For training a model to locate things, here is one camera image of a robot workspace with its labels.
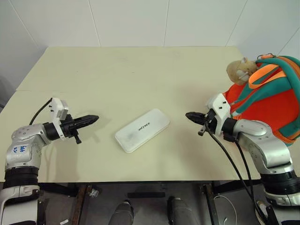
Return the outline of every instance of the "orange backpack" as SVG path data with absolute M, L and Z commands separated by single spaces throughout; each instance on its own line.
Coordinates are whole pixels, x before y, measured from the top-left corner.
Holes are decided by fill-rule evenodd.
M 249 81 L 224 93 L 235 119 L 259 120 L 271 126 L 286 145 L 300 136 L 300 61 L 267 54 L 256 61 L 259 69 Z

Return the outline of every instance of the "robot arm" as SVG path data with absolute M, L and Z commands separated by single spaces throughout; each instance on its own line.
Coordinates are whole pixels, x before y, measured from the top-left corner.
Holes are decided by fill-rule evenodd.
M 274 206 L 300 206 L 300 180 L 293 169 L 289 149 L 276 138 L 271 127 L 261 121 L 230 118 L 230 106 L 222 94 L 207 104 L 207 114 L 188 112 L 197 124 L 208 123 L 211 132 L 231 141 L 236 138 L 247 149 L 261 175 L 267 201 Z M 203 135 L 205 126 L 198 132 Z
M 7 150 L 5 183 L 0 192 L 0 224 L 45 224 L 43 204 L 38 200 L 38 170 L 41 149 L 56 139 L 75 137 L 81 143 L 77 129 L 99 118 L 88 115 L 72 119 L 64 101 L 51 101 L 52 123 L 34 124 L 17 129 Z

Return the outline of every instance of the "white table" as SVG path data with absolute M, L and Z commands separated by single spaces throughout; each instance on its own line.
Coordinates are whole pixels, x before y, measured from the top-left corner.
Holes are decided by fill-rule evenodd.
M 58 97 L 66 100 L 73 118 L 94 114 L 100 119 L 79 130 L 81 144 L 56 140 L 43 149 L 39 182 L 236 180 L 222 150 L 208 134 L 198 136 L 200 126 L 185 113 L 207 112 L 208 98 L 232 85 L 227 64 L 241 57 L 236 47 L 48 48 L 0 113 L 0 168 L 12 132 L 27 125 L 50 97 Z M 125 153 L 115 132 L 153 108 L 170 118 L 169 127 Z M 48 121 L 44 110 L 35 122 Z M 235 145 L 221 142 L 246 179 Z M 290 148 L 298 175 L 299 147 L 297 142 Z M 260 178 L 244 152 L 253 178 Z

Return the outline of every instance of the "stuffed toy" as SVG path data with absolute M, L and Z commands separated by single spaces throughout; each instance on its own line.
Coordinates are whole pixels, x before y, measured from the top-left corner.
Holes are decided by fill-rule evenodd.
M 232 82 L 237 85 L 243 85 L 248 81 L 249 77 L 257 71 L 257 66 L 254 61 L 250 61 L 244 57 L 242 60 L 230 63 L 226 71 Z

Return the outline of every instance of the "wall tile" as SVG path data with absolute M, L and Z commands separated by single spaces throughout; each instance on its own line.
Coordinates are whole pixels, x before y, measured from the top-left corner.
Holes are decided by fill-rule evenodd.
M 48 46 L 99 46 L 87 0 L 12 0 L 41 49 Z
M 167 0 L 90 0 L 102 46 L 162 46 Z
M 165 46 L 226 45 L 245 0 L 170 0 Z
M 293 56 L 300 60 L 300 30 L 298 30 L 279 55 Z
M 299 27 L 299 0 L 248 0 L 228 45 L 254 60 L 279 51 Z
M 42 52 L 8 0 L 0 1 L 0 99 L 8 101 Z

